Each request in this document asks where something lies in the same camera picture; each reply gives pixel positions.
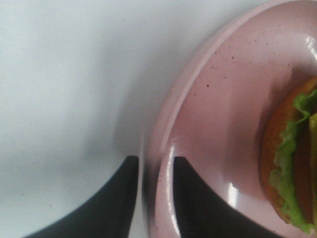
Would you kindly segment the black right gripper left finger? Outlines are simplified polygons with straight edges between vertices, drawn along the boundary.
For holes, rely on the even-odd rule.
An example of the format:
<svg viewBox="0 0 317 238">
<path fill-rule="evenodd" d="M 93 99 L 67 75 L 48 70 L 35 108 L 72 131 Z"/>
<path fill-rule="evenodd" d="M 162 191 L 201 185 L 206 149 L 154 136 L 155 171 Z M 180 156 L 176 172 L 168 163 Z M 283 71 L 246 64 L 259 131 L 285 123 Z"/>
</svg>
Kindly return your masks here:
<svg viewBox="0 0 317 238">
<path fill-rule="evenodd" d="M 138 190 L 139 158 L 128 156 L 111 179 L 79 208 L 32 238 L 126 238 Z"/>
</svg>

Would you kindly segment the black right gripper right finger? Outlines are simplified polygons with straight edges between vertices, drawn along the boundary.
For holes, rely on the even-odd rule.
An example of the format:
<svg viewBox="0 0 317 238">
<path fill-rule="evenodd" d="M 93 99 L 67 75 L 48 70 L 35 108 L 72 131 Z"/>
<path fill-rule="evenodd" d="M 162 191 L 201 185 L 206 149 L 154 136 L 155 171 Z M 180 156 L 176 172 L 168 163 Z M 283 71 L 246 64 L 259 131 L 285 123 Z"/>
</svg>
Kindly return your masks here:
<svg viewBox="0 0 317 238">
<path fill-rule="evenodd" d="M 231 208 L 185 157 L 173 161 L 173 200 L 182 238 L 275 238 L 277 235 Z"/>
</svg>

